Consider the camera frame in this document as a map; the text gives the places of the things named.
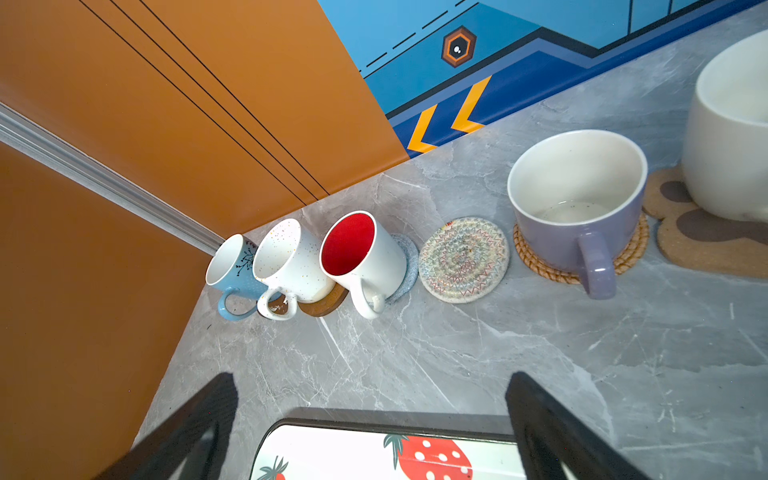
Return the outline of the woven rattan round coaster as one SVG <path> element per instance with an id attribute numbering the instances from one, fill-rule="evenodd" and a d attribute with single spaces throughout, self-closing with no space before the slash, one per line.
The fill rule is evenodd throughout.
<path id="1" fill-rule="evenodd" d="M 614 260 L 614 268 L 617 275 L 626 273 L 639 262 L 647 250 L 649 238 L 650 228 L 647 216 L 642 213 L 629 244 Z M 576 273 L 555 269 L 541 260 L 528 245 L 517 224 L 513 228 L 513 243 L 524 265 L 537 275 L 562 284 L 578 285 L 580 283 L 579 276 Z"/>

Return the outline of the multicolour woven rope coaster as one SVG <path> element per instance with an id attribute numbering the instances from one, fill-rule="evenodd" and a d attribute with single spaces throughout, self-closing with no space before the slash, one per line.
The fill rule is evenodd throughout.
<path id="1" fill-rule="evenodd" d="M 424 244 L 419 278 L 437 299 L 465 304 L 491 293 L 504 278 L 509 242 L 495 223 L 480 217 L 454 219 Z"/>

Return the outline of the grey woven rope coaster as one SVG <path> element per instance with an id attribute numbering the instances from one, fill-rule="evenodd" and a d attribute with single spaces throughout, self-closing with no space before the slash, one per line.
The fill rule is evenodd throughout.
<path id="1" fill-rule="evenodd" d="M 419 275 L 419 250 L 416 244 L 408 236 L 403 234 L 392 234 L 392 238 L 405 254 L 406 272 L 400 286 L 386 299 L 385 304 L 387 306 L 393 305 L 396 301 L 405 296 L 413 288 Z"/>

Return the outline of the blue mug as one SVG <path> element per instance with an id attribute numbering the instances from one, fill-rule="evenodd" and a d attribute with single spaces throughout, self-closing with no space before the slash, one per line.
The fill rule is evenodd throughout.
<path id="1" fill-rule="evenodd" d="M 232 313 L 226 305 L 230 295 L 258 301 L 267 291 L 267 286 L 253 274 L 254 258 L 258 246 L 242 234 L 229 237 L 218 248 L 210 261 L 206 274 L 206 285 L 219 290 L 222 296 L 218 302 L 218 313 L 229 321 L 240 321 L 257 313 L 254 306 L 245 313 Z"/>

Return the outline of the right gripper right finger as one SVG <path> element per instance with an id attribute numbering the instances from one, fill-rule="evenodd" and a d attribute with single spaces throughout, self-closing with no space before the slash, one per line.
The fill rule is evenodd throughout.
<path id="1" fill-rule="evenodd" d="M 527 373 L 512 375 L 505 398 L 528 479 L 647 477 Z"/>

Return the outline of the red interior mug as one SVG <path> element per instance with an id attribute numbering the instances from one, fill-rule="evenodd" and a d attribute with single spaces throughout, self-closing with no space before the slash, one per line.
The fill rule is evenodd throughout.
<path id="1" fill-rule="evenodd" d="M 403 249 L 363 210 L 336 221 L 322 241 L 319 261 L 323 273 L 348 290 L 355 309 L 368 320 L 380 316 L 407 272 Z"/>

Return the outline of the white speckled mug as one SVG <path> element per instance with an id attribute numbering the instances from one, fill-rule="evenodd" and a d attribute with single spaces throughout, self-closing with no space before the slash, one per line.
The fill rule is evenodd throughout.
<path id="1" fill-rule="evenodd" d="M 292 319 L 299 303 L 325 298 L 335 282 L 320 266 L 321 242 L 296 219 L 275 225 L 262 240 L 253 260 L 253 275 L 268 287 L 257 302 L 259 313 L 274 321 Z M 285 314 L 273 313 L 268 303 L 282 294 Z"/>

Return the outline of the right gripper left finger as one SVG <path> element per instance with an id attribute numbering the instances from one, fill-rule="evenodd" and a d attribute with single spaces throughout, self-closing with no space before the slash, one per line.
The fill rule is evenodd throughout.
<path id="1" fill-rule="evenodd" d="M 234 375 L 216 375 L 99 479 L 217 479 L 238 407 Z"/>

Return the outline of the paw shaped wooden coaster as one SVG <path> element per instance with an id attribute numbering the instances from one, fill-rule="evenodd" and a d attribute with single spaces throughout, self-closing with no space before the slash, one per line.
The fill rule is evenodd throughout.
<path id="1" fill-rule="evenodd" d="M 698 271 L 767 277 L 767 225 L 705 211 L 689 194 L 680 168 L 648 176 L 643 211 L 660 222 L 657 244 L 670 262 Z"/>

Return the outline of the purple handled mug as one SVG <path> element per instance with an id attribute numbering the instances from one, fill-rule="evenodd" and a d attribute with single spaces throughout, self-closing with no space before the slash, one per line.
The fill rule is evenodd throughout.
<path id="1" fill-rule="evenodd" d="M 618 133 L 577 130 L 540 141 L 514 163 L 507 191 L 516 225 L 547 266 L 579 279 L 587 295 L 610 299 L 615 260 L 641 217 L 648 162 Z"/>

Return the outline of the light brown wooden round coaster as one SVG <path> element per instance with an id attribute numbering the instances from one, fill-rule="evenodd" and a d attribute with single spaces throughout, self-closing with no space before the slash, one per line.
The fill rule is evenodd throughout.
<path id="1" fill-rule="evenodd" d="M 298 303 L 299 309 L 312 317 L 323 317 L 337 309 L 348 295 L 348 290 L 335 283 L 332 290 L 314 303 Z"/>

